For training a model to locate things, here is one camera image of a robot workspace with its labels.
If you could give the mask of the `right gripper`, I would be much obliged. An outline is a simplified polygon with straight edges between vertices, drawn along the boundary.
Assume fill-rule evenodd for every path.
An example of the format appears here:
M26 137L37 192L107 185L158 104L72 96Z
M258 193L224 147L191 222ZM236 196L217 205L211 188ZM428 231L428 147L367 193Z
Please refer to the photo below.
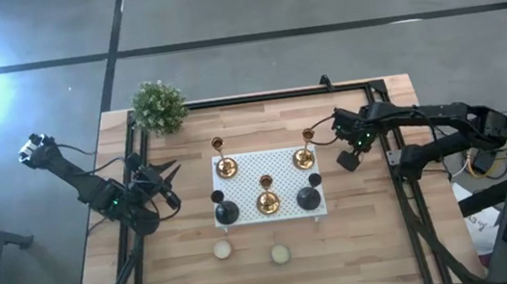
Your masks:
M371 150L378 134L365 126L358 113L335 108L332 117L331 129L335 132L335 137L351 146L350 150L343 150L340 153L337 162L349 172L355 171L360 165L359 156Z

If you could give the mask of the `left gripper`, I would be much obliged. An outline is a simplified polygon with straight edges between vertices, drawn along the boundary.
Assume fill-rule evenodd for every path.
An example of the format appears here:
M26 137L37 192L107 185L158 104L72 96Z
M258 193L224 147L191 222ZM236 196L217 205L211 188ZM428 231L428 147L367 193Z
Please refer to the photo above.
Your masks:
M138 153L131 153L126 158L126 165L135 174L132 178L134 184L151 197L160 194L172 210L180 209L182 201L173 191L172 181L181 166L176 166L167 177L163 177L163 173L176 163L176 159L159 165L144 165Z

